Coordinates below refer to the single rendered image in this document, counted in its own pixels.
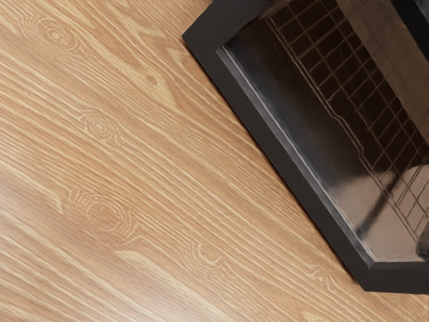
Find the black oven with glass door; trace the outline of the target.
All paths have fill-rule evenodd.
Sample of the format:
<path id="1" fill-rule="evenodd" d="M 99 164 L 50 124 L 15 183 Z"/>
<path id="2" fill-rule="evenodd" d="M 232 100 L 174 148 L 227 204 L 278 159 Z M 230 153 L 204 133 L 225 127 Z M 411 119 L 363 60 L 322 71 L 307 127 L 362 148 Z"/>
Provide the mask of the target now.
<path id="1" fill-rule="evenodd" d="M 212 0 L 183 39 L 360 286 L 429 294 L 429 0 Z"/>

